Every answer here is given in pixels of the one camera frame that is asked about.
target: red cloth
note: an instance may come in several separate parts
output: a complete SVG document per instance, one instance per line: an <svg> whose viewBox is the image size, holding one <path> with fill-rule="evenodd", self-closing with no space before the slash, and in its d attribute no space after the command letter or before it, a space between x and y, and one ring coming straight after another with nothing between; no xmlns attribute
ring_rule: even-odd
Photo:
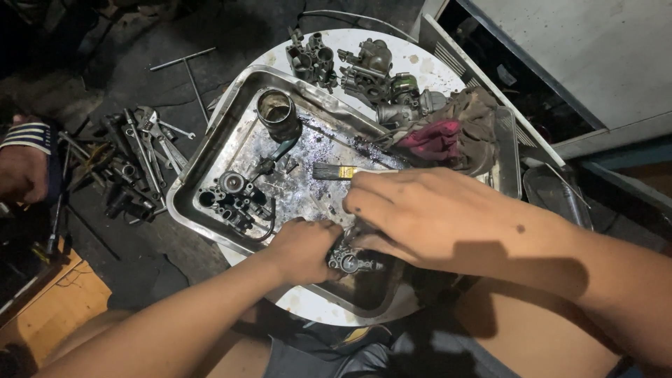
<svg viewBox="0 0 672 378"><path fill-rule="evenodd" d="M396 145L409 148L412 153L425 160L443 161L460 156L459 136L459 121L438 120L409 133Z"/></svg>

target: metal tray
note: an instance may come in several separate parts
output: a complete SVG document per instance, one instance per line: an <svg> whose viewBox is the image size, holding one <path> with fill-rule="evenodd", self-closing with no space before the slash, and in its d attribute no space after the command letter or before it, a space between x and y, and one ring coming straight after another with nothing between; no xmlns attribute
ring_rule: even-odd
<svg viewBox="0 0 672 378"><path fill-rule="evenodd" d="M260 158L275 151L278 145L270 139L255 113L260 92L268 88L279 89L292 98L303 125L299 141L289 152L300 165L290 174L284 174L288 160L284 157L280 159L276 173L262 176L255 182L268 197L276 199L276 231L285 221L299 216L305 219L328 217L344 228L354 223L355 217L345 214L341 206L349 182L313 180L311 169L314 162L370 169L410 167L399 157L386 155L368 144L366 141L382 135L386 129L344 102L271 67L247 67L236 78L229 96L222 100L219 111L213 115L212 132L206 136L167 195L167 206L175 220L245 256L263 249L269 240L254 243L238 236L219 220L221 218L214 211L201 207L196 194L199 189L214 185L213 180L228 170L235 170L249 179ZM506 128L503 130L505 134L509 132ZM515 151L517 166L513 129L510 133L514 150L506 151ZM500 182L500 176L506 175L500 174L499 166L498 158L492 172L478 179L495 188L511 187ZM512 191L515 193L517 188L518 198L519 186L517 177L517 187L514 184ZM330 212L330 207L335 210L335 215ZM247 232L251 237L259 237L267 231L265 226L268 222L257 223ZM358 316L381 315L396 293L406 264L391 256L379 255L377 258L388 266L387 270L355 273L339 282L325 282L306 288Z"/></svg>

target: yellow label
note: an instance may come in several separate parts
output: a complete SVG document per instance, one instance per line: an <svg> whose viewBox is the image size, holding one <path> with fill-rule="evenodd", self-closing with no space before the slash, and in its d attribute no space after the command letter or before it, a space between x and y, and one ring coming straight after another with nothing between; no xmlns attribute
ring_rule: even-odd
<svg viewBox="0 0 672 378"><path fill-rule="evenodd" d="M354 167L348 167L344 166L339 169L338 176L340 178L352 178L352 176L355 174L355 168Z"/></svg>

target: wooden board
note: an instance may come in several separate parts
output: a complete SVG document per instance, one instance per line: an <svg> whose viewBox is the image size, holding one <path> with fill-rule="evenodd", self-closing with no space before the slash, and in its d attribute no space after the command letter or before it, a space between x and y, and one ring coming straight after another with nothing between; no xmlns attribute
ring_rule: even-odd
<svg viewBox="0 0 672 378"><path fill-rule="evenodd" d="M0 329L0 347L26 347L35 369L61 340L107 310L108 287L74 251L69 257L70 264Z"/></svg>

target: brown cloth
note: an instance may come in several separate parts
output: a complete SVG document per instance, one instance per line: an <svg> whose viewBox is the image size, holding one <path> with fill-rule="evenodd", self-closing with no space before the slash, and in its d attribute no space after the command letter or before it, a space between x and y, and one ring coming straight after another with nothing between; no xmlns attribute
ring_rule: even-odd
<svg viewBox="0 0 672 378"><path fill-rule="evenodd" d="M390 131L385 136L386 142L383 148L388 149L404 139L407 142L399 145L408 145L408 140L417 139L418 135L436 135L437 138L443 137L445 140L445 135L427 133L424 129L435 128L442 120L458 121L460 132L456 143L436 143L427 140L424 145L433 146L434 154L427 153L427 149L423 153L419 153L418 149L411 149L411 152L424 159L431 156L441 157L441 160L437 160L438 165L469 176L479 176L488 172L495 163L496 109L497 101L483 87L466 88L459 93L451 93L448 103L442 109L419 121Z"/></svg>

